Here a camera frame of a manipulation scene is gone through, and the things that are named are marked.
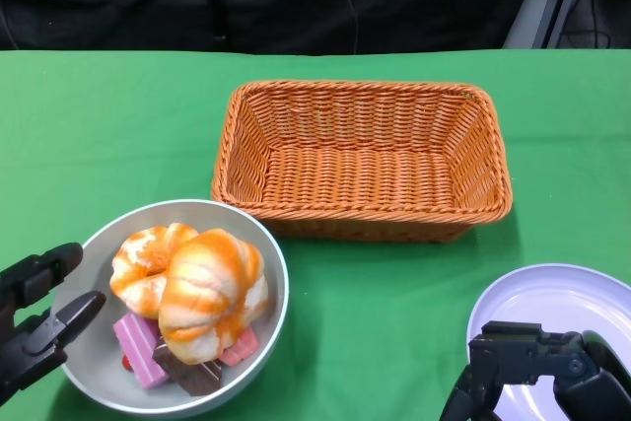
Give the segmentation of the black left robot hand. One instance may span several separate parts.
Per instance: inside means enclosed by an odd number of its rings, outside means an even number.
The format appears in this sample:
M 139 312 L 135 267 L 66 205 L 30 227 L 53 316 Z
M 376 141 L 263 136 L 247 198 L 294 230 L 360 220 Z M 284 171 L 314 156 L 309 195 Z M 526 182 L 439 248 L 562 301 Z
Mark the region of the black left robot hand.
M 15 313 L 38 302 L 81 263 L 83 247 L 67 243 L 29 255 L 1 271 L 1 402 L 27 389 L 67 360 L 65 347 L 105 304 L 100 291 L 87 292 L 57 312 L 46 310 L 15 324 Z

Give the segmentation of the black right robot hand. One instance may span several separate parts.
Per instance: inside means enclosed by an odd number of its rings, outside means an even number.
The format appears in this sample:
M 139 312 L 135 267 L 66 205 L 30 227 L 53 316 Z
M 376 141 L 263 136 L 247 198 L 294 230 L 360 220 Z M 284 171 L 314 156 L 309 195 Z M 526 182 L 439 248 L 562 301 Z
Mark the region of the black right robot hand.
M 537 323 L 489 321 L 468 343 L 469 363 L 443 408 L 443 420 L 498 420 L 505 386 L 553 379 L 570 420 L 628 420 L 630 373 L 594 331 L 545 332 Z

